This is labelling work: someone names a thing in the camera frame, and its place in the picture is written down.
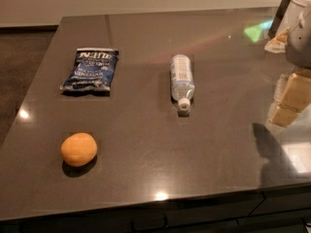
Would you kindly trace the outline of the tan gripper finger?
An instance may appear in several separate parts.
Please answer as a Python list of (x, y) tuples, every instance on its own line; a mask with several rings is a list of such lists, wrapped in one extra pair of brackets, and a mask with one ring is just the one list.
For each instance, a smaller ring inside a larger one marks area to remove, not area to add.
[(294, 72), (288, 78), (279, 105), (301, 113), (311, 103), (311, 71)]
[(271, 109), (270, 121), (273, 124), (287, 127), (294, 122), (297, 116), (297, 112), (276, 106)]

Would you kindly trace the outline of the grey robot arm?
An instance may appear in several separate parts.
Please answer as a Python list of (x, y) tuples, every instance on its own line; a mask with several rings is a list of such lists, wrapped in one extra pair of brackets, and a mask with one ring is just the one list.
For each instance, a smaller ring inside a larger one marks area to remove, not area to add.
[(284, 16), (265, 49), (283, 52), (294, 69), (280, 76), (268, 120), (286, 127), (311, 104), (311, 0), (283, 0), (279, 11)]

